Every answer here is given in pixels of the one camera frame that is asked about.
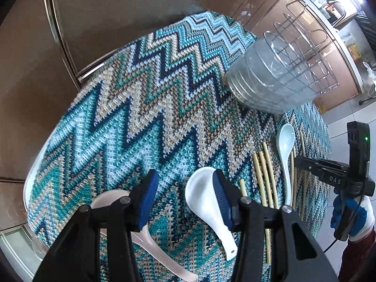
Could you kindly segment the right blue-white gloved hand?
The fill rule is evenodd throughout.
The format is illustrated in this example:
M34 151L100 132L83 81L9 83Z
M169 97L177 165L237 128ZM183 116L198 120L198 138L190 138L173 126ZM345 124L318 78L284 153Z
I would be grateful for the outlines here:
M333 212L330 222L331 228L337 228L342 219L342 207L351 210L351 228L349 229L348 240L351 243L357 243L364 240L374 229L375 215L371 200L368 196L352 196L341 194L340 190L335 188L337 195L333 201Z

